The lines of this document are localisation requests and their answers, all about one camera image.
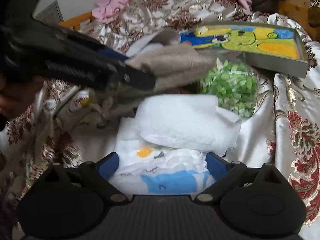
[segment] metal screw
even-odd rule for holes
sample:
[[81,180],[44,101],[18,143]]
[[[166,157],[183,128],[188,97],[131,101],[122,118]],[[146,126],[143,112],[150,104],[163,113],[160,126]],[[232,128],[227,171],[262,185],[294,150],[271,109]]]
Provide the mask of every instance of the metal screw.
[[131,81],[128,74],[124,74],[123,78],[124,78],[124,81],[126,81],[127,83],[129,83]]
[[122,202],[122,201],[125,201],[127,198],[123,194],[114,194],[110,197],[110,199],[113,202]]
[[200,194],[197,196],[198,200],[201,202],[209,202],[213,200],[213,197],[210,194]]

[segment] green plastic bag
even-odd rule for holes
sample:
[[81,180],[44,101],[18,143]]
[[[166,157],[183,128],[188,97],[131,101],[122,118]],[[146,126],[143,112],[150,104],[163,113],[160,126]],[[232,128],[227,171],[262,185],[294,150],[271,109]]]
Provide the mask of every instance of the green plastic bag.
[[243,62],[226,60],[222,64],[218,59],[217,66],[200,80],[198,92],[216,95],[219,107],[249,118],[256,105],[258,77]]

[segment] orange wooden chair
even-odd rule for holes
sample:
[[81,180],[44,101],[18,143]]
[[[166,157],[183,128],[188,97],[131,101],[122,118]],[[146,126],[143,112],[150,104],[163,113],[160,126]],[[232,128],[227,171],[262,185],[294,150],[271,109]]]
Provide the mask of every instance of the orange wooden chair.
[[78,15],[76,17],[73,17],[67,21],[59,23],[59,25],[66,28],[73,28],[75,31],[77,31],[80,29],[80,23],[87,20],[90,20],[90,22],[94,20],[94,17],[92,16],[91,12],[87,12],[87,13]]

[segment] beige cloth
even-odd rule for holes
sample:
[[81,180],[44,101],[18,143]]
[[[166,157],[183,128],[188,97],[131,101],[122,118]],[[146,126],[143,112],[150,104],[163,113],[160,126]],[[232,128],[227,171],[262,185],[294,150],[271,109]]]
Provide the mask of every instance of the beige cloth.
[[126,63],[141,71],[150,71],[156,76],[153,91],[141,91],[118,84],[116,88],[97,93],[103,103],[102,113],[106,119],[128,115],[146,97],[170,92],[171,89],[192,84],[214,67],[218,51],[201,55],[188,44],[165,46],[127,60]]

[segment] satin fabric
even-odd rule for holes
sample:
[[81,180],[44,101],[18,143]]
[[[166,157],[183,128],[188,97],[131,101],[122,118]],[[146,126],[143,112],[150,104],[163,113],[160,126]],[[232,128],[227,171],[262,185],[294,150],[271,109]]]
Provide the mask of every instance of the satin fabric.
[[[310,66],[306,79],[279,73],[267,73],[267,78],[260,74],[254,115],[243,120],[236,147],[227,151],[225,159],[239,160],[249,167],[275,162],[307,206],[301,237],[317,239],[320,45],[311,41],[299,24],[279,14],[248,16],[230,0],[131,0],[115,21],[93,22],[81,31],[125,53],[133,41],[163,26],[178,31],[201,22],[232,19],[292,27],[305,43]],[[117,120],[109,122],[101,117],[100,105],[92,100],[94,93],[58,80],[45,82],[35,103],[0,133],[0,156],[5,163],[0,172],[0,219],[6,221],[0,224],[7,225],[0,228],[6,236],[2,239],[11,238],[12,226],[15,239],[23,235],[16,223],[15,208],[50,163],[58,161],[65,167],[74,167],[84,161],[97,161],[113,151]]]

